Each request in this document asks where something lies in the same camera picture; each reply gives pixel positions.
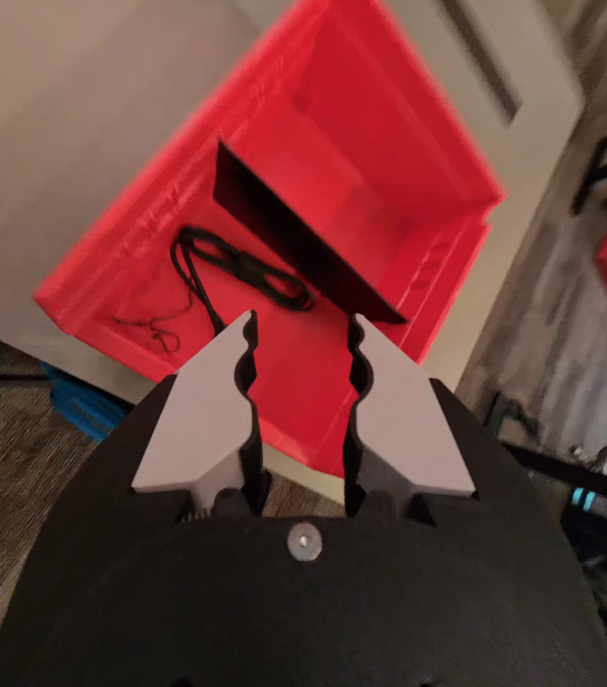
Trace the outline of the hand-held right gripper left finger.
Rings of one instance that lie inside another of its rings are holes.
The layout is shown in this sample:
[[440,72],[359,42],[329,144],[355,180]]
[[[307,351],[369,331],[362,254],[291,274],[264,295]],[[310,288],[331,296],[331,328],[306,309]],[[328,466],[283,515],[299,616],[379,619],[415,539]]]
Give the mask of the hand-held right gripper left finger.
[[176,373],[132,480],[135,493],[187,491],[212,508],[224,489],[259,481],[263,451],[255,403],[255,311],[246,311]]

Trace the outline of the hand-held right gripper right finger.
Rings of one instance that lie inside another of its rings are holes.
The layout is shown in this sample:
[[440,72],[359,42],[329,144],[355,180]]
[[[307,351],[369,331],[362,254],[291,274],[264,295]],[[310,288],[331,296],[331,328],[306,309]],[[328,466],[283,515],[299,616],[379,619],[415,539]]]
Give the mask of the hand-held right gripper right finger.
[[428,374],[361,314],[350,317],[347,344],[357,397],[345,433],[345,495],[475,494]]

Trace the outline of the red plastic bin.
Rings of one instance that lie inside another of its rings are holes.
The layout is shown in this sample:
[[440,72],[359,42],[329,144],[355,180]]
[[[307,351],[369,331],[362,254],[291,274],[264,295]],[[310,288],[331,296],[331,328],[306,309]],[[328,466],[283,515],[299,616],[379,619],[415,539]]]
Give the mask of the red plastic bin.
[[[406,324],[374,322],[420,364],[451,309],[504,193],[442,88],[379,1],[299,1],[168,140],[34,293],[60,330],[160,382],[215,336],[173,265],[184,228],[302,280],[308,312],[276,304],[191,252],[229,325],[256,311],[250,391],[264,442],[342,477],[356,393],[349,315],[213,199],[218,140],[330,244]],[[162,315],[167,354],[112,316]]]

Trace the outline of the black thread loop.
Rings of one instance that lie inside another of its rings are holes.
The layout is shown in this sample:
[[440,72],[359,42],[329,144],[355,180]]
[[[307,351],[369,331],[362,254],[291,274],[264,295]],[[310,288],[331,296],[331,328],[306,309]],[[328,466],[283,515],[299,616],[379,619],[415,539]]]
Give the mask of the black thread loop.
[[172,313],[162,315],[135,315],[132,317],[114,315],[112,320],[119,326],[137,328],[149,332],[152,341],[159,343],[167,354],[173,354],[179,350],[180,337],[167,329],[167,322],[179,318],[190,309],[190,304],[175,310]]

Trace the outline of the blue bin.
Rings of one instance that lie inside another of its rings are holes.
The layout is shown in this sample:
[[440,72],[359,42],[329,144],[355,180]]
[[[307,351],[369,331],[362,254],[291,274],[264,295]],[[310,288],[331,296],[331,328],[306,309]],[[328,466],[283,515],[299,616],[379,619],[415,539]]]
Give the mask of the blue bin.
[[50,404],[70,425],[95,442],[104,441],[135,408],[134,404],[40,363],[50,384]]

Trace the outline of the black bin divider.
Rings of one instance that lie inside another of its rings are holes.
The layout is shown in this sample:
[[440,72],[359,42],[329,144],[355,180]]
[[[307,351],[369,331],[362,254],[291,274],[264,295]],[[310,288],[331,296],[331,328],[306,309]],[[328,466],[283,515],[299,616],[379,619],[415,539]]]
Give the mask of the black bin divider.
[[213,199],[346,315],[408,323],[223,140],[218,140]]

